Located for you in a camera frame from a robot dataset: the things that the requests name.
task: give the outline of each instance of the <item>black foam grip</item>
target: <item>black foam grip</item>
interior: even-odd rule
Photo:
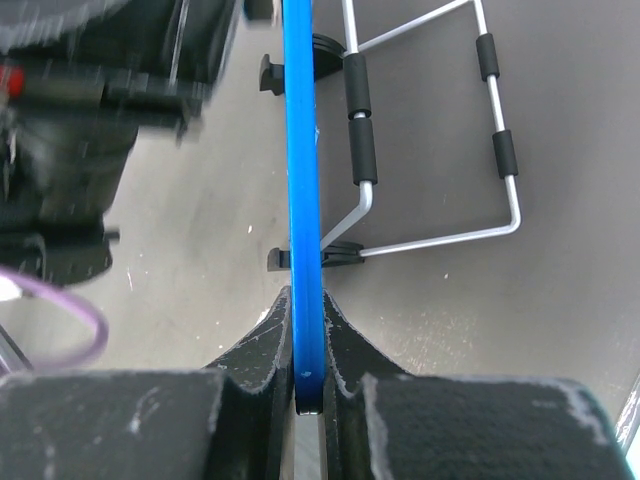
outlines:
[[[493,135],[493,148],[496,152],[498,174],[504,179],[509,175],[518,175],[516,149],[513,146],[511,130],[503,130]]]
[[[351,143],[351,165],[353,183],[362,181],[378,183],[376,166],[376,147],[373,141],[373,123],[370,118],[355,118],[349,122],[349,141]]]
[[[478,62],[480,62],[480,75],[484,82],[490,75],[500,77],[500,67],[498,66],[498,53],[496,52],[496,44],[493,35],[485,33],[480,35],[476,40],[476,49],[478,50]]]
[[[357,113],[364,113],[365,116],[370,117],[369,76],[363,54],[353,53],[344,58],[344,83],[349,120],[352,120]]]

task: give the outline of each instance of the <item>white scuff mark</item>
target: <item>white scuff mark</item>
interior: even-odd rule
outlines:
[[[624,444],[629,435],[633,434],[631,426],[635,423],[636,415],[638,414],[638,395],[634,389],[629,395],[629,398],[624,404],[620,418],[616,423],[616,438],[620,445]]]
[[[136,437],[140,434],[140,425],[142,425],[142,422],[153,415],[153,413],[160,407],[159,403],[154,403],[149,408],[149,410],[147,410],[144,414],[142,413],[142,407],[144,407],[145,402],[159,391],[160,389],[158,387],[154,387],[147,393],[145,393],[142,397],[140,397],[140,400],[136,402],[136,411],[133,414],[131,421],[129,422],[129,426],[127,427],[127,430],[129,430],[129,432],[131,432]]]
[[[378,399],[378,380],[365,373],[361,380],[364,390],[364,408],[369,430],[369,451],[371,452],[371,473],[376,480],[393,480],[393,474],[387,457],[389,430],[382,415],[376,408]]]
[[[260,323],[262,323],[262,321],[267,318],[267,315],[269,314],[269,311],[271,310],[271,307],[265,309],[261,314],[260,317],[258,318],[258,321],[256,322],[256,325],[260,325]]]
[[[133,281],[131,280],[131,272],[129,271],[129,267],[127,267],[127,278],[129,279],[129,289],[133,292]]]

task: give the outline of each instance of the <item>blue plastic strip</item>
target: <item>blue plastic strip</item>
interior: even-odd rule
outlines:
[[[325,376],[311,0],[284,0],[285,98],[293,302],[293,374],[299,413],[322,410]]]

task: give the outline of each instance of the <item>black plastic part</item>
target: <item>black plastic part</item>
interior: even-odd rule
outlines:
[[[313,71],[315,80],[342,70],[345,48],[325,35],[313,35]],[[284,93],[284,65],[271,63],[269,55],[262,57],[259,75],[260,91],[271,91],[275,96]]]
[[[342,70],[346,49],[333,38],[313,34],[313,72],[316,81]]]
[[[276,97],[284,93],[284,65],[271,63],[268,53],[260,62],[260,91],[271,91]]]
[[[289,250],[272,248],[267,255],[267,272],[280,272],[291,269],[291,257]]]
[[[359,243],[353,242],[332,243],[322,252],[322,268],[364,263],[364,257],[360,256],[363,248]],[[267,257],[268,272],[279,272],[290,269],[291,257],[289,250],[274,248],[269,252]]]
[[[364,247],[353,242],[334,242],[322,252],[322,268],[364,263],[360,252]]]

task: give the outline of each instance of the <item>gray floor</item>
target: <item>gray floor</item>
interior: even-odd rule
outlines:
[[[360,39],[442,3],[357,1]],[[412,372],[570,377],[617,416],[640,367],[640,4],[485,6],[519,153],[522,230],[327,271],[326,285]],[[338,0],[316,2],[316,31],[343,39]],[[475,37],[465,7],[368,55],[381,181],[348,239],[375,246],[507,220]],[[79,289],[112,324],[96,367],[201,366],[287,282],[264,271],[288,231],[283,99],[256,85],[265,52],[282,58],[278,32],[239,30],[199,143],[178,150],[146,135],[136,146],[108,219],[123,234],[115,266]],[[327,230],[357,191],[341,75],[317,92]],[[1,308],[29,353],[82,336],[33,302]]]

